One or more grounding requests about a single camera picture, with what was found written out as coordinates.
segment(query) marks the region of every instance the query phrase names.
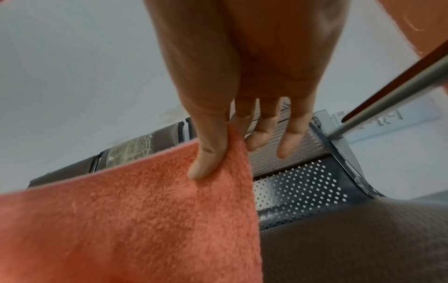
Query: metal rod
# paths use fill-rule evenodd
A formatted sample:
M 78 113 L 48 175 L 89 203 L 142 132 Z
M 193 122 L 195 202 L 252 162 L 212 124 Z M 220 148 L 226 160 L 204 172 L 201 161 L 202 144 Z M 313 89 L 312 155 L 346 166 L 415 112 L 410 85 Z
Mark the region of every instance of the metal rod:
M 413 78 L 376 101 L 353 118 L 327 134 L 329 139 L 341 138 L 371 120 L 398 108 L 432 89 L 443 85 L 448 80 L 448 55 L 421 71 Z

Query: cloth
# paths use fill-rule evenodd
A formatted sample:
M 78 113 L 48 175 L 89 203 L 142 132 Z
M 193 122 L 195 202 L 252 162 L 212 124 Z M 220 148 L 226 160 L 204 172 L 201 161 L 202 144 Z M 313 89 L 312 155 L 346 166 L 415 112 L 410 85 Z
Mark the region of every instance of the cloth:
M 0 197 L 0 282 L 261 283 L 244 143 L 204 180 L 197 142 Z

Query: white wall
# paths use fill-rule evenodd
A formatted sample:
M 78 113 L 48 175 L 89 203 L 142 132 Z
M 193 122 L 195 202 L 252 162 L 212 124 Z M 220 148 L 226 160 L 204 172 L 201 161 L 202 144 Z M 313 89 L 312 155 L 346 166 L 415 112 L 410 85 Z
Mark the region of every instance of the white wall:
M 418 59 L 372 0 L 354 0 L 315 110 L 352 109 Z M 0 191 L 186 117 L 141 0 L 0 5 Z M 392 197 L 447 188 L 442 118 L 351 144 Z

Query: towel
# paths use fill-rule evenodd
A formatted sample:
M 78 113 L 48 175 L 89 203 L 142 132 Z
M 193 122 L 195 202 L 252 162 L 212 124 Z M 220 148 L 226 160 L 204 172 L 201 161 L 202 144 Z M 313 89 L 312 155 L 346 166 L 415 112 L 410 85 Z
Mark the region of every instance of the towel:
M 0 282 L 261 283 L 243 141 L 203 180 L 198 143 L 0 197 Z

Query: human hand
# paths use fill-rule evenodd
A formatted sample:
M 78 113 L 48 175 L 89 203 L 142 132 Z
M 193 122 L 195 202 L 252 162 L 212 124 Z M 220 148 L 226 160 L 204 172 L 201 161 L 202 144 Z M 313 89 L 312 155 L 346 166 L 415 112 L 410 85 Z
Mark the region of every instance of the human hand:
M 145 0 L 169 73 L 199 139 L 192 179 L 210 174 L 227 149 L 232 117 L 244 136 L 259 99 L 260 117 L 245 140 L 265 146 L 291 101 L 277 156 L 299 145 L 310 122 L 317 85 L 342 31 L 349 0 Z

